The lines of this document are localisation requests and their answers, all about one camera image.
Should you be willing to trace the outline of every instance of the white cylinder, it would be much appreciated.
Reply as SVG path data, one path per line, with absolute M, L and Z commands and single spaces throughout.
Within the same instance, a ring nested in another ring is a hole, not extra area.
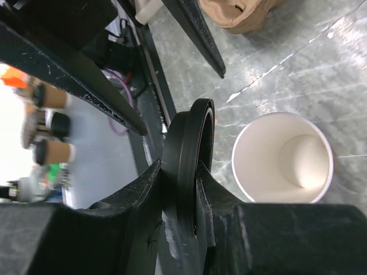
M 314 203 L 330 186 L 333 153 L 312 122 L 293 113 L 270 113 L 236 139 L 232 170 L 253 202 Z

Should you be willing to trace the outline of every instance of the black round object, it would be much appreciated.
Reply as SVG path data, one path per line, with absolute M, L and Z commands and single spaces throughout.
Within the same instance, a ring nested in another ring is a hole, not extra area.
M 36 149 L 34 150 L 34 161 L 39 165 L 44 165 L 47 156 L 47 140 L 44 139 L 36 143 Z
M 41 83 L 39 85 L 34 86 L 34 91 L 32 94 L 32 102 L 35 106 L 42 108 L 45 103 L 45 84 Z
M 187 237 L 195 236 L 197 165 L 203 162 L 211 169 L 213 142 L 214 103 L 211 99 L 198 99 L 190 112 L 178 113 L 167 133 L 161 168 L 175 186 L 177 221 Z
M 70 134 L 71 120 L 64 113 L 54 113 L 50 126 L 52 136 L 63 139 Z

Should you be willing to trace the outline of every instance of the purple cable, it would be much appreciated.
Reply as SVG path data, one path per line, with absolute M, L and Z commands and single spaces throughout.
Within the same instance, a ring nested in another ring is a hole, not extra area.
M 115 73 L 113 70 L 109 70 L 109 69 L 106 69 L 105 70 L 107 73 L 110 74 L 110 76 L 113 76 L 114 78 L 116 78 L 117 80 L 120 81 L 123 89 L 126 91 L 126 94 L 127 94 L 127 98 L 128 98 L 128 103 L 130 104 L 130 106 L 134 107 L 134 101 L 132 99 L 132 95 L 131 95 L 131 92 L 130 92 L 130 89 L 129 87 L 125 84 L 124 80 L 122 79 L 121 76 L 119 76 L 117 73 Z M 122 130 L 122 132 L 118 132 L 116 129 L 115 129 L 115 126 L 113 124 L 113 121 L 112 119 L 109 117 L 108 118 L 108 123 L 110 125 L 110 128 L 111 130 L 118 136 L 123 136 L 125 135 L 127 132 L 128 132 L 128 129 L 124 129 Z

